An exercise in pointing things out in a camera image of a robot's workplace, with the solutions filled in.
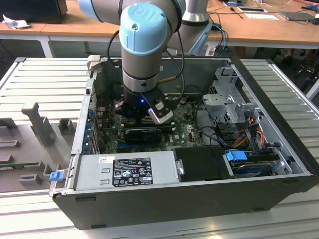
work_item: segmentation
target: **yellow wire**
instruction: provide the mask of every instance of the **yellow wire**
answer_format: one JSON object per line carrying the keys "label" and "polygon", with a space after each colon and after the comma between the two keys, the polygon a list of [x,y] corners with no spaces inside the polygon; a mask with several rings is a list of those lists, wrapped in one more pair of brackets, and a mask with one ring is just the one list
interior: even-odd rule
{"label": "yellow wire", "polygon": [[236,145],[234,146],[234,148],[237,148],[237,147],[243,145],[243,144],[246,143],[247,141],[248,141],[248,137],[244,138],[242,141],[240,141],[238,144],[236,144]]}

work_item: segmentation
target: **robotic arm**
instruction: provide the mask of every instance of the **robotic arm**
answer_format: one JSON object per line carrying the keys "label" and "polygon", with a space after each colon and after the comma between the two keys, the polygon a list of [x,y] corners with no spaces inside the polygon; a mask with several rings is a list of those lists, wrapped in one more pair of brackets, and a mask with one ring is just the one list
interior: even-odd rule
{"label": "robotic arm", "polygon": [[120,26],[124,100],[117,113],[137,122],[149,114],[155,124],[173,116],[174,104],[157,87],[161,56],[167,46],[182,45],[186,53],[199,54],[211,30],[207,1],[78,0],[88,17]]}

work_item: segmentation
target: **warning label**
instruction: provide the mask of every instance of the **warning label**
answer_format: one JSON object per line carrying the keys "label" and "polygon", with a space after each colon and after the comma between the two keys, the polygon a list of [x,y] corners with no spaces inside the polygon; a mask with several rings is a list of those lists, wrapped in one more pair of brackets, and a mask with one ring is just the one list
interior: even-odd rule
{"label": "warning label", "polygon": [[150,158],[116,159],[113,161],[114,187],[147,184],[153,184]]}

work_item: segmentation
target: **blue clip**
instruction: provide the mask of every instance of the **blue clip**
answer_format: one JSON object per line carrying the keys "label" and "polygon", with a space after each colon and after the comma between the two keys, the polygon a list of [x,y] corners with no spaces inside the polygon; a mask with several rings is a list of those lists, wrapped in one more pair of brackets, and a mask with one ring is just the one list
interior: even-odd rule
{"label": "blue clip", "polygon": [[246,161],[248,160],[244,151],[230,151],[226,154],[228,161]]}
{"label": "blue clip", "polygon": [[49,180],[50,182],[63,181],[63,172],[52,172]]}

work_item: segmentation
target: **wooden desk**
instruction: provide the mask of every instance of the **wooden desk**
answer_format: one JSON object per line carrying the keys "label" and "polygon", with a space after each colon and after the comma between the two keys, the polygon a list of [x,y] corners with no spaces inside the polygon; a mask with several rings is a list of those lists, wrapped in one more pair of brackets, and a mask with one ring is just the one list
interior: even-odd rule
{"label": "wooden desk", "polygon": [[[224,4],[218,0],[210,0],[211,6],[208,10],[223,7]],[[273,6],[283,6],[288,0],[267,0]],[[32,23],[31,28],[12,30],[0,24],[0,39],[25,39],[40,41],[46,57],[54,57],[51,41],[83,41],[86,51],[87,42],[108,42],[118,26],[101,23],[86,17],[79,9],[75,0],[68,0],[68,13],[62,24]],[[299,11],[304,4],[291,2],[285,8],[270,8],[263,6],[268,11]],[[229,7],[216,11],[217,13],[232,13]],[[229,35],[230,46],[253,46],[274,48],[304,48],[317,49],[319,46],[319,26],[311,23],[301,25],[296,22],[285,22],[278,13],[274,15],[279,20],[249,19],[241,14],[241,19],[236,14],[220,14],[223,29]],[[217,15],[212,14],[215,22]],[[220,32],[211,32],[208,45],[215,47],[221,39]]]}
{"label": "wooden desk", "polygon": [[44,28],[45,23],[30,23],[30,27],[18,28],[13,30],[6,27],[3,23],[0,24],[0,34],[25,34],[25,35],[41,35],[41,30]]}
{"label": "wooden desk", "polygon": [[[224,4],[218,0],[210,0],[212,7],[208,11],[223,7]],[[272,6],[282,7],[287,3],[283,0],[267,0]],[[278,11],[300,11],[305,6],[300,2],[291,2],[284,9],[271,8],[263,5],[262,8],[269,12]],[[233,13],[229,7],[216,11],[217,13]],[[223,29],[229,35],[229,45],[233,46],[259,46],[275,48],[306,48],[317,49],[319,46],[319,26],[308,23],[307,25],[297,22],[287,21],[279,13],[271,14],[279,20],[249,19],[245,14],[241,14],[241,19],[237,14],[220,14]],[[216,14],[212,14],[213,20],[218,23]],[[221,39],[220,32],[212,32],[209,40]]]}

